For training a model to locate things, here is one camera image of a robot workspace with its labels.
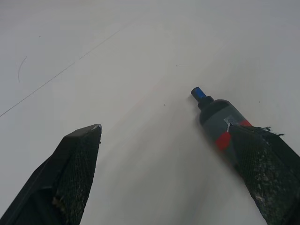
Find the grey marker with blue tip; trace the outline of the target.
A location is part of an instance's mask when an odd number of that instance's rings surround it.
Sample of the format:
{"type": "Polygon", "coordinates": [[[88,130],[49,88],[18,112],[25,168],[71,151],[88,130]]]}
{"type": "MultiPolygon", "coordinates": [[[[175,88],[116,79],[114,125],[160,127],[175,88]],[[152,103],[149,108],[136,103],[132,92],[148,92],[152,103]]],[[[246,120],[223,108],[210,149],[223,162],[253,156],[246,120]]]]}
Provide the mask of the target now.
{"type": "Polygon", "coordinates": [[[238,160],[229,134],[230,125],[251,126],[246,118],[227,100],[214,100],[211,96],[195,87],[191,95],[198,102],[200,109],[200,124],[205,133],[215,143],[217,148],[233,166],[238,166],[238,160]]]}

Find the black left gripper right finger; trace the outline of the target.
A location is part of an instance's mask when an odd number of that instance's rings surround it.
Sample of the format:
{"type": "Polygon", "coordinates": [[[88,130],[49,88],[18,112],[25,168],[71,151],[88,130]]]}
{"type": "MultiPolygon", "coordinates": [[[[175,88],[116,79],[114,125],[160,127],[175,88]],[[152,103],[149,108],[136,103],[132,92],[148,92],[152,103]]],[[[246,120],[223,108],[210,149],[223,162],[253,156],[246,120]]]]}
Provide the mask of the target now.
{"type": "Polygon", "coordinates": [[[300,225],[300,156],[269,127],[231,125],[238,172],[267,225],[300,225]]]}

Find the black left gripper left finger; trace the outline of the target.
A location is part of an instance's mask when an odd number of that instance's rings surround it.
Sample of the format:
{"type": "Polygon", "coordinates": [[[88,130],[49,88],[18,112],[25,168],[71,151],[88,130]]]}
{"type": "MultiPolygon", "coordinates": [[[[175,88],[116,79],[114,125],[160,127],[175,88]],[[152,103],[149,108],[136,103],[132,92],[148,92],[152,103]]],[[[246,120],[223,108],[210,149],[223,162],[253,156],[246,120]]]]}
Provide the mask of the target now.
{"type": "Polygon", "coordinates": [[[94,179],[102,126],[63,137],[28,178],[0,225],[80,225],[94,179]]]}

